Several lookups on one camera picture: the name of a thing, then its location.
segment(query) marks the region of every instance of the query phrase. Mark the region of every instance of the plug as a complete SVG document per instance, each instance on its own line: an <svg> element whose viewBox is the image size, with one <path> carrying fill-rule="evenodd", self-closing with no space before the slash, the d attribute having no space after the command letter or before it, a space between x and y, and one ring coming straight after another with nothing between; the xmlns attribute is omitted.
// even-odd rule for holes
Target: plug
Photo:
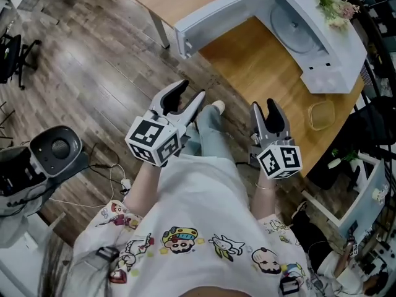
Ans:
<svg viewBox="0 0 396 297"><path fill-rule="evenodd" d="M121 180L121 184L123 184L123 186L126 189L126 191L129 191L131 189L131 187L132 187L130 179L124 178L123 180Z"/></svg>

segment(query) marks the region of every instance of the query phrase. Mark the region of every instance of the wooden table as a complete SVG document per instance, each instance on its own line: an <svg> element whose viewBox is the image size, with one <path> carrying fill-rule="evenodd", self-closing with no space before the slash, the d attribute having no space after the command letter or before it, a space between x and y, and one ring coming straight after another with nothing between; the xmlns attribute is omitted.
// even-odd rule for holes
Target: wooden table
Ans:
<svg viewBox="0 0 396 297"><path fill-rule="evenodd" d="M158 30L161 44L168 47L162 21L174 27L191 12L214 0L136 0L146 7ZM347 120L362 89L358 78L348 95L313 95L299 78L301 69L274 37L255 17L217 38L200 54L251 104L258 102L264 113L267 99L273 98L283 108L291 125L291 135L303 158L301 174L306 176L327 150ZM315 102L332 100L335 123L313 131L308 124L308 108Z"/></svg>

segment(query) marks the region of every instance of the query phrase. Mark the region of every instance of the light blue pants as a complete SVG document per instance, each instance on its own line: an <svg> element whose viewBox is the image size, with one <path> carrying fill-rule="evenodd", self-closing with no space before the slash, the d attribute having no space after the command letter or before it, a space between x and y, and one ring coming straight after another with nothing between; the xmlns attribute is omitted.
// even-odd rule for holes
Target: light blue pants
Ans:
<svg viewBox="0 0 396 297"><path fill-rule="evenodd" d="M195 155L201 149L203 157L216 156L235 162L222 133L222 117L215 106L208 105L201 111L197 126L199 133L192 124L187 127L190 139L181 153Z"/></svg>

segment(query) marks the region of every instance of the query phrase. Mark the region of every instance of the plastic container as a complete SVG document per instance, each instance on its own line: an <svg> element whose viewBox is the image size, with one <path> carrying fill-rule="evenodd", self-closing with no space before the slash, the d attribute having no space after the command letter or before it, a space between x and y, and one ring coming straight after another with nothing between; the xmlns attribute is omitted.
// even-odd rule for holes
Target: plastic container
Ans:
<svg viewBox="0 0 396 297"><path fill-rule="evenodd" d="M312 130L320 131L335 122L334 104L330 100L314 103L308 108L309 126Z"/></svg>

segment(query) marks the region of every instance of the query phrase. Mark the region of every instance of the bracelet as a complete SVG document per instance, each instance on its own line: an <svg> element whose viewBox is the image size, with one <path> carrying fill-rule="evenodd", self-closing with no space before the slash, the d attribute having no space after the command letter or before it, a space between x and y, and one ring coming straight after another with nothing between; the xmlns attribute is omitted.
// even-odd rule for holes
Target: bracelet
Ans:
<svg viewBox="0 0 396 297"><path fill-rule="evenodd" d="M270 191L271 190L271 188L261 187L261 186L257 185L257 183L256 183L256 187L259 188L259 189L264 189L266 191Z"/></svg>

